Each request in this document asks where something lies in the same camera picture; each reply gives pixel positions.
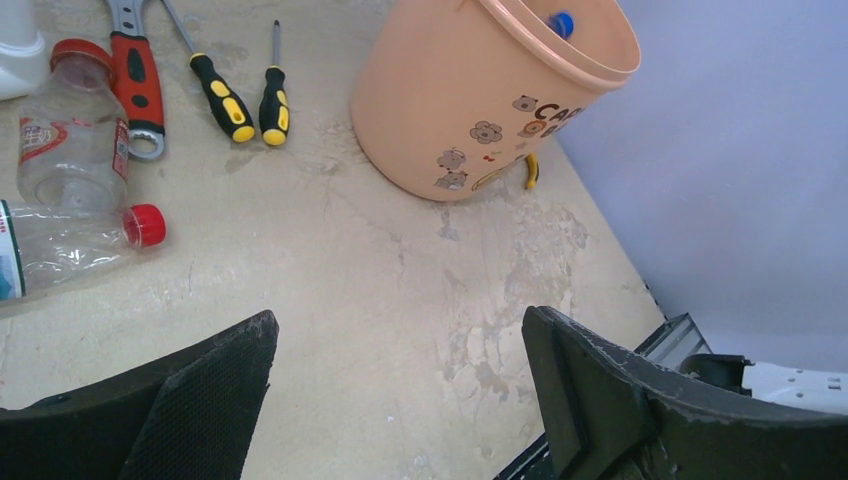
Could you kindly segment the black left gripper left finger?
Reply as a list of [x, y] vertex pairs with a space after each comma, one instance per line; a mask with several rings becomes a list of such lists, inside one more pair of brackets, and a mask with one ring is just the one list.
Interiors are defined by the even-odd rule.
[[265, 310], [111, 378], [3, 409], [2, 478], [240, 478], [278, 334]]

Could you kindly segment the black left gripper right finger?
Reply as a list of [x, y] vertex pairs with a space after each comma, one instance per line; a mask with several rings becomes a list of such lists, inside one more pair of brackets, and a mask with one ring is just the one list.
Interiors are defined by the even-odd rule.
[[847, 419], [703, 383], [550, 307], [522, 335], [557, 479], [843, 479]]

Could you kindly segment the orange plastic bin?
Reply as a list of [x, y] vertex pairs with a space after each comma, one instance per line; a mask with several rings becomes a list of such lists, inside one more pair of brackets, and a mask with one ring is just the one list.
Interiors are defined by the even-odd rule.
[[[567, 11], [568, 40], [548, 18]], [[360, 73], [356, 139], [390, 181], [459, 201], [520, 163], [641, 63], [614, 1], [398, 1]]]

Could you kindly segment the Pepsi bottle front edge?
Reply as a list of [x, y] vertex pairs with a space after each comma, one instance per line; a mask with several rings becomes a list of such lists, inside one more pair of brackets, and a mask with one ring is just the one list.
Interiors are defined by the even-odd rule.
[[574, 19], [567, 11], [560, 11], [551, 15], [547, 24], [552, 31], [564, 40], [568, 40], [575, 29]]

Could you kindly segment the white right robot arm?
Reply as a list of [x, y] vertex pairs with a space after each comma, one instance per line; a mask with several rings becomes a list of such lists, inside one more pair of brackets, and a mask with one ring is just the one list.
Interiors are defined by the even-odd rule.
[[837, 415], [847, 414], [847, 375], [752, 361], [741, 355], [695, 354], [679, 371], [703, 383], [756, 400]]

